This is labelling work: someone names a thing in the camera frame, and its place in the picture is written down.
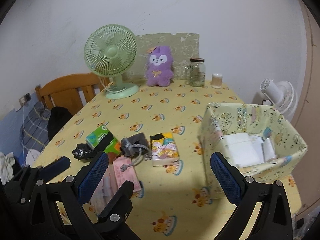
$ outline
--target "wall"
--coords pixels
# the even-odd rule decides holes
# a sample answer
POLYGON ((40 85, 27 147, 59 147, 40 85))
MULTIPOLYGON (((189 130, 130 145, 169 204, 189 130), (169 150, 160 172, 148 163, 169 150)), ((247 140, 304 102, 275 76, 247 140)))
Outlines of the wall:
POLYGON ((207 78, 223 73, 245 102, 266 77, 301 90, 306 41, 298 0, 17 0, 0 25, 0 114, 38 84, 88 72, 85 42, 111 23, 135 34, 199 33, 207 78))
POLYGON ((13 152, 14 156, 20 156, 22 146, 20 143, 20 129, 23 120, 28 115, 35 103, 38 102, 36 93, 31 94, 31 100, 17 112, 11 110, 0 120, 0 152, 7 155, 13 152))

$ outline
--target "blue plaid bedding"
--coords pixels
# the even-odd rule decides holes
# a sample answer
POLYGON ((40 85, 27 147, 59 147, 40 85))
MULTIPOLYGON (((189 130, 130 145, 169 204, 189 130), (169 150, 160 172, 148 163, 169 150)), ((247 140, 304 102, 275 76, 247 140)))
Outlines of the blue plaid bedding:
POLYGON ((48 120, 51 111, 44 108, 42 102, 37 102, 23 122, 20 129, 20 141, 23 147, 24 159, 30 149, 42 152, 49 142, 48 120))

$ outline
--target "wall socket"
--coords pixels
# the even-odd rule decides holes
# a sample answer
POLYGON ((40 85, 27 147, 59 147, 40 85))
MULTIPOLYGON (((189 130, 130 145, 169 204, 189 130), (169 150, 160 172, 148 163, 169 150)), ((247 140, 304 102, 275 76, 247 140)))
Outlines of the wall socket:
POLYGON ((31 100, 30 93, 25 94, 22 98, 19 98, 20 106, 23 107, 30 100, 31 100))

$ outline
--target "purple plush toy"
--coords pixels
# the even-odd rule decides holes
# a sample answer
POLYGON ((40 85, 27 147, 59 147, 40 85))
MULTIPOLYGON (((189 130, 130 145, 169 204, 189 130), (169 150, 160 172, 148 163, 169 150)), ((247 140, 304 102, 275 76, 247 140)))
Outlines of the purple plush toy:
POLYGON ((173 77, 173 72, 171 71, 172 61, 173 59, 169 46, 156 47, 147 58, 147 86, 169 86, 170 79, 173 77))

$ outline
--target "patterned tablecloth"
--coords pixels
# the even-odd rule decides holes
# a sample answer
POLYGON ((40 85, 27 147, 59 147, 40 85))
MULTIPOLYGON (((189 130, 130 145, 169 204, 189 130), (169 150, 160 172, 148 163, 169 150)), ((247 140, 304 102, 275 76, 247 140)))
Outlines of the patterned tablecloth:
MULTIPOLYGON (((52 139, 34 166, 45 166, 60 156, 67 156, 71 160, 70 168, 52 182, 76 175, 87 162, 76 160, 71 151, 101 124, 106 124, 119 140, 137 132, 143 132, 149 139, 150 135, 171 131, 180 162, 175 166, 153 167, 151 161, 143 161, 135 167, 144 188, 132 197, 133 210, 127 224, 142 240, 167 237, 211 240, 227 222, 235 205, 227 198, 211 200, 206 188, 202 150, 196 136, 206 104, 210 102, 242 101, 225 84, 221 89, 213 89, 209 84, 193 88, 182 80, 175 80, 167 88, 142 85, 137 94, 116 101, 100 93, 52 139)), ((296 213, 301 200, 293 177, 282 181, 291 213, 296 213)), ((241 239, 249 235, 259 208, 257 204, 241 239)), ((84 209, 92 222, 96 222, 94 206, 88 203, 84 209)))

